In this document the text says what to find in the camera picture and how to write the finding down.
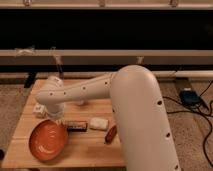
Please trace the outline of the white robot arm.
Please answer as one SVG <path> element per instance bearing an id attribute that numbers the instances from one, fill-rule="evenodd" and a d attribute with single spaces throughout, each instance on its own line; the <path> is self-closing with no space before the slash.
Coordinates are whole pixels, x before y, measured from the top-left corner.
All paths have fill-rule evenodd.
<path id="1" fill-rule="evenodd" d="M 139 65 L 65 86 L 51 76 L 36 94 L 52 118 L 69 101 L 110 99 L 127 171 L 181 171 L 159 83 Z"/>

